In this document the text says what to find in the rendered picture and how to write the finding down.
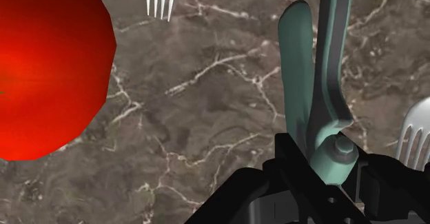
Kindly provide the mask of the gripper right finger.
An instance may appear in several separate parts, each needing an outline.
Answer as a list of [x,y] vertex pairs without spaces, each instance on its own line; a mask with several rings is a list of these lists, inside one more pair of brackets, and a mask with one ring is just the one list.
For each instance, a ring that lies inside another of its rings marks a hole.
[[337,224],[430,224],[430,177],[386,155],[358,148],[346,195],[364,204],[357,217],[341,212]]

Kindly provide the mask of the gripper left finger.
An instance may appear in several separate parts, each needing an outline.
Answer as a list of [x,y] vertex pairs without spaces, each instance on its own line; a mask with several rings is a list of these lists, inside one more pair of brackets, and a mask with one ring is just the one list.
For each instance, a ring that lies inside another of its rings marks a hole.
[[333,185],[325,185],[287,133],[262,169],[236,170],[184,224],[370,224]]

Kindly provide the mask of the teal hinged kitchen tool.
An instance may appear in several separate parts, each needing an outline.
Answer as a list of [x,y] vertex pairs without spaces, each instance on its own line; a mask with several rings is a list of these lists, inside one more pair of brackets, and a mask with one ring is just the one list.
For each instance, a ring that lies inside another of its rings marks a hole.
[[339,132],[353,123],[341,90],[351,0],[320,0],[318,27],[309,4],[291,3],[278,21],[287,132],[327,185],[344,183],[357,147]]

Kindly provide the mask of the silver fork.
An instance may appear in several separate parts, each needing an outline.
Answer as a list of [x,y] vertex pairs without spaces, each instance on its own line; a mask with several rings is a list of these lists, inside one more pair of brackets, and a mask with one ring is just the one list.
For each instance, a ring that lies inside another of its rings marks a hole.
[[426,142],[427,137],[430,135],[430,96],[415,103],[409,108],[408,112],[405,114],[396,147],[395,158],[397,160],[400,160],[400,155],[402,153],[402,144],[405,140],[407,130],[410,130],[410,135],[407,140],[407,148],[405,151],[403,164],[405,166],[408,165],[411,151],[413,148],[413,142],[415,141],[417,134],[420,133],[418,146],[416,147],[413,156],[413,164],[411,168],[414,170],[423,171],[425,165],[429,162],[430,159],[430,149],[427,149],[422,160],[422,165],[418,167],[421,157],[421,151],[424,147],[424,143]]

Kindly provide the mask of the red tomato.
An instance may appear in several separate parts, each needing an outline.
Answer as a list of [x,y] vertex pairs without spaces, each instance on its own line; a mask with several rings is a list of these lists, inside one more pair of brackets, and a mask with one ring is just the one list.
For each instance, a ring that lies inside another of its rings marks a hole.
[[78,137],[105,103],[115,51],[102,0],[0,0],[0,159]]

